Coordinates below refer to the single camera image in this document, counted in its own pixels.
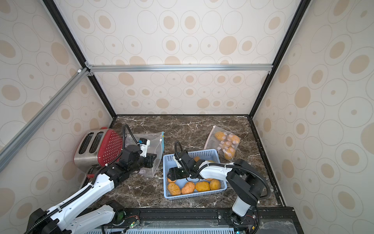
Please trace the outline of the orange potato row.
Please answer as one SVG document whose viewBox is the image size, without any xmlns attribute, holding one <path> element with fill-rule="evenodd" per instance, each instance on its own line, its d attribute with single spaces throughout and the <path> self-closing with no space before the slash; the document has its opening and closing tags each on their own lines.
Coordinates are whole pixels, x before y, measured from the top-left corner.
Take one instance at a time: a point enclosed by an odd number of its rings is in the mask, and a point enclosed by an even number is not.
<svg viewBox="0 0 374 234">
<path fill-rule="evenodd" d="M 169 178 L 167 178 L 167 181 L 168 181 L 168 183 L 175 183 L 176 182 L 175 180 L 171 180 Z"/>
</svg>

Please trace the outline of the clear pink zipper bag spare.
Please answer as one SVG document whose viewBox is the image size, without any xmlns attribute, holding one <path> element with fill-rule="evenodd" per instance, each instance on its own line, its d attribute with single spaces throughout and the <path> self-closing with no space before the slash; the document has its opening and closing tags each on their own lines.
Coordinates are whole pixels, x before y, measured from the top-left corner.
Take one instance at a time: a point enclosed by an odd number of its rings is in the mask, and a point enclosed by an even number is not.
<svg viewBox="0 0 374 234">
<path fill-rule="evenodd" d="M 143 167 L 140 169 L 139 174 L 143 177 L 153 178 L 160 165 L 162 155 L 164 153 L 164 132 L 147 133 L 147 134 L 134 134 L 135 139 L 140 141 L 141 138 L 147 140 L 147 154 L 146 156 L 153 156 L 153 165 L 151 168 Z"/>
</svg>

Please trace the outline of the clear pink zipper bag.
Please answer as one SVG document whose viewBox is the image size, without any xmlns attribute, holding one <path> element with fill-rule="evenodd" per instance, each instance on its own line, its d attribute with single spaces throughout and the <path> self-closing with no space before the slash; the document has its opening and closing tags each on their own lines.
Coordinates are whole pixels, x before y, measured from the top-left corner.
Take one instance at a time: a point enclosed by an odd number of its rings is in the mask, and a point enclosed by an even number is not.
<svg viewBox="0 0 374 234">
<path fill-rule="evenodd" d="M 204 149 L 215 149 L 219 156 L 228 161 L 233 161 L 240 142 L 241 138 L 236 134 L 214 125 Z"/>
</svg>

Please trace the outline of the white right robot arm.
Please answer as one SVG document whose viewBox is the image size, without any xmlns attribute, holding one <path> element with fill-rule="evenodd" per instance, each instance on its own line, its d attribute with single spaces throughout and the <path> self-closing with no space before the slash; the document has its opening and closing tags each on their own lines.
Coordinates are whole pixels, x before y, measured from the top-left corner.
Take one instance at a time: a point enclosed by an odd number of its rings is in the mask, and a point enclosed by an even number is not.
<svg viewBox="0 0 374 234">
<path fill-rule="evenodd" d="M 166 173 L 170 180 L 210 178 L 229 183 L 237 194 L 232 211 L 239 217 L 244 217 L 260 200 L 271 196 L 270 187 L 264 177 L 242 159 L 226 164 L 207 160 L 195 161 L 187 151 L 182 151 L 174 154 L 173 160 L 176 166 Z"/>
</svg>

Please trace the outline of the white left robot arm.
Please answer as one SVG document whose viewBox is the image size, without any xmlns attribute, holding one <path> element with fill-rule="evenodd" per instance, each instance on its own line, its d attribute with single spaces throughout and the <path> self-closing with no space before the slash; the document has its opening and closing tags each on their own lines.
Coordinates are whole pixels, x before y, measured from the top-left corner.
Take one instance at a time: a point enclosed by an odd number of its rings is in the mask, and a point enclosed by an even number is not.
<svg viewBox="0 0 374 234">
<path fill-rule="evenodd" d="M 78 192 L 47 209 L 34 211 L 28 221 L 28 234 L 83 234 L 101 225 L 121 223 L 124 208 L 115 201 L 88 213 L 84 211 L 106 193 L 142 168 L 152 168 L 157 155 L 145 144 L 129 145 L 109 164 L 101 167 L 93 180 Z"/>
</svg>

